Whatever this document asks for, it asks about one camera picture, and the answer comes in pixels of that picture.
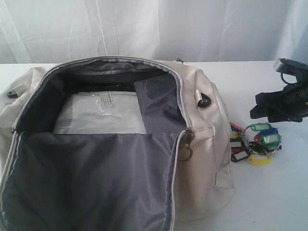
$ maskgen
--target metal ring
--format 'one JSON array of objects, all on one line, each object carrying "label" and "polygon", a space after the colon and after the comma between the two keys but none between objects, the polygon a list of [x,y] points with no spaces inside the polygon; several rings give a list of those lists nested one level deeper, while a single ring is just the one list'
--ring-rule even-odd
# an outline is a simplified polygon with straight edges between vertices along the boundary
[{"label": "metal ring", "polygon": [[187,161],[189,161],[192,158],[193,150],[191,148],[189,148],[189,147],[185,147],[184,146],[184,147],[180,148],[180,151],[183,150],[183,149],[187,149],[189,151],[189,156],[186,159],[183,159],[183,160],[179,159],[179,157],[178,157],[178,161],[180,161],[180,162],[187,162]]},{"label": "metal ring", "polygon": [[[246,131],[247,131],[249,128],[251,128],[252,126],[253,126],[253,124],[247,126],[247,127],[242,131],[241,137],[242,137],[242,141],[244,142],[244,145],[245,145],[246,149],[247,149],[249,152],[254,153],[254,154],[259,154],[258,152],[256,152],[255,150],[253,150],[251,147],[249,147],[249,140],[246,139],[246,137],[245,137]],[[280,149],[280,144],[281,144],[281,141],[279,141],[277,147],[276,147],[274,150],[272,150],[272,151],[270,151],[270,152],[264,150],[264,152],[265,152],[266,155],[268,155],[268,156],[274,155],[274,154]]]}]

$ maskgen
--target zipper pull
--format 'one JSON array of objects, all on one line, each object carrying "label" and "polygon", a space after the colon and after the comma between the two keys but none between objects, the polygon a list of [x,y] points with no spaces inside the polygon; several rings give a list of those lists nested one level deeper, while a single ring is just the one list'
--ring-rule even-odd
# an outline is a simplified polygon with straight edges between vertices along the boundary
[{"label": "zipper pull", "polygon": [[184,140],[184,145],[180,148],[179,155],[181,155],[180,158],[178,158],[181,162],[187,162],[192,158],[193,150],[190,148],[191,142],[194,139],[194,132],[190,128],[185,128],[186,134]]}]

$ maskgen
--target white table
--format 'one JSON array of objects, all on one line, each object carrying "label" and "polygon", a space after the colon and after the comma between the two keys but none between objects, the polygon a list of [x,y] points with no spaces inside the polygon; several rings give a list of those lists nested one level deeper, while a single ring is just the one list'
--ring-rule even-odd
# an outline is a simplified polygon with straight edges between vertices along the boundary
[{"label": "white table", "polygon": [[[273,70],[274,62],[187,64],[203,69],[217,85],[231,122],[242,127],[266,121],[249,118],[256,94],[284,86],[279,73]],[[0,90],[27,69],[48,65],[51,64],[0,64]],[[283,141],[282,151],[272,162],[262,167],[246,161],[232,164],[236,191],[230,203],[206,219],[177,224],[176,231],[308,230],[308,118],[299,124],[274,125]]]}]

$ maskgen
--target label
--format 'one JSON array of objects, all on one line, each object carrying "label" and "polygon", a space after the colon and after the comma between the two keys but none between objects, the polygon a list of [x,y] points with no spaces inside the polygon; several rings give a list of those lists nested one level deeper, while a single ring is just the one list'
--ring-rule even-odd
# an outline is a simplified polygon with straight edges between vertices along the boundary
[{"label": "label", "polygon": [[111,92],[109,92],[109,91],[101,93],[101,102],[102,102],[101,106],[102,106],[103,110],[108,109],[108,108],[112,108],[112,107],[115,106]]}]

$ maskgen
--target bag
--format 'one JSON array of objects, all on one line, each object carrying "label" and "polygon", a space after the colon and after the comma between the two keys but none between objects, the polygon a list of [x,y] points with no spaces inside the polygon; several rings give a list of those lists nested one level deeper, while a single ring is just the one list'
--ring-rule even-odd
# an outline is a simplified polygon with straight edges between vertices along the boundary
[{"label": "bag", "polygon": [[96,57],[33,68],[0,110],[3,231],[167,231],[233,194],[227,113],[195,67]]}]

